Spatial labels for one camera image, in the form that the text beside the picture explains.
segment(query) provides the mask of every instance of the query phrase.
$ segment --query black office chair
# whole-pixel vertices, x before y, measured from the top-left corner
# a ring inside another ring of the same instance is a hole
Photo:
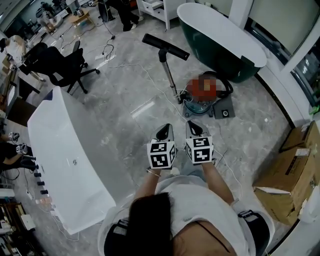
[[[83,92],[87,94],[88,91],[84,88],[80,78],[92,72],[99,74],[100,70],[94,68],[81,73],[83,68],[88,67],[88,64],[83,57],[84,50],[80,48],[80,41],[75,42],[72,53],[66,57],[56,47],[46,48],[44,45],[45,43],[38,43],[26,54],[24,67],[20,67],[20,70],[26,75],[30,71],[47,75],[55,86],[69,86],[68,93],[78,82]],[[62,79],[57,80],[54,73],[58,73]]]

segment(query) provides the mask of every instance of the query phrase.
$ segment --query marble floor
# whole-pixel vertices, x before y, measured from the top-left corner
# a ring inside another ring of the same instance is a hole
[[[185,139],[185,122],[179,115],[182,106],[176,104],[172,97],[169,82],[158,60],[157,49],[142,43],[142,38],[145,33],[149,33],[189,53],[191,53],[191,49],[178,20],[173,20],[173,28],[166,31],[162,21],[145,15],[144,20],[136,29],[123,32],[120,18],[117,16],[117,12],[112,10],[116,19],[108,22],[106,26],[115,35],[115,39],[109,41],[114,46],[112,54],[115,54],[115,57],[110,62],[104,62],[103,59],[95,60],[95,57],[102,53],[107,40],[111,37],[102,20],[98,19],[97,9],[98,7],[90,7],[90,15],[98,26],[90,30],[92,25],[86,23],[81,25],[83,32],[90,31],[80,37],[80,46],[83,48],[84,58],[89,67],[99,67],[101,73],[99,75],[92,73],[82,78],[84,87],[89,91],[88,94],[83,94],[77,86],[72,89],[71,93],[84,104],[92,117],[97,120],[103,134],[101,143],[109,144],[114,148],[118,158],[123,161],[127,171],[135,183],[139,185],[145,175],[146,167],[149,166],[146,143],[149,141],[151,133],[160,125],[171,123],[178,148],[183,147]],[[54,44],[57,48],[72,42],[75,28],[70,28],[70,26],[71,24],[65,20],[53,36],[48,35],[43,41],[48,45]],[[70,30],[63,35],[62,40],[60,35],[68,28]],[[63,55],[72,51],[76,40],[63,48]],[[111,48],[111,46],[107,46],[105,52],[109,53]],[[187,61],[169,54],[167,62],[179,89],[183,89],[186,82],[193,76],[208,70],[192,53]],[[128,64],[131,66],[112,68]],[[167,95],[173,105],[167,101],[161,91],[154,87],[147,73],[139,65],[132,64],[142,65],[149,72],[156,86]],[[32,77],[26,79],[35,87],[41,87],[39,95],[33,94],[28,99],[37,106],[53,88],[53,85],[48,77],[43,84],[36,82]],[[277,104],[256,78],[252,77],[245,82],[232,84],[232,86],[234,89],[232,100],[236,117],[215,120],[204,115],[199,119],[209,129],[216,150],[224,154],[227,164],[241,182],[244,203],[249,206],[259,206],[260,203],[253,193],[252,182],[276,154],[289,132],[289,125]],[[19,142],[29,142],[26,128],[9,123],[7,131],[12,130],[21,133]],[[238,197],[240,186],[232,172],[218,154],[214,154],[214,157],[217,158],[218,170],[231,188],[232,193]],[[185,153],[180,150],[174,165],[180,168],[186,160]],[[13,170],[9,176],[14,177],[15,171]],[[36,224],[35,234],[48,255],[97,256],[99,224],[81,231],[79,237],[77,234],[68,235],[66,231],[63,234],[61,224],[57,223],[61,229],[59,231],[53,217],[45,212],[47,209],[40,209],[35,201],[30,200],[27,196],[26,179],[29,191],[34,197],[39,195],[33,175],[26,171],[25,177],[23,170],[20,172],[21,175],[14,181],[16,198],[31,214]],[[270,248],[288,230],[287,226],[280,223],[275,223],[275,225],[277,231]]]

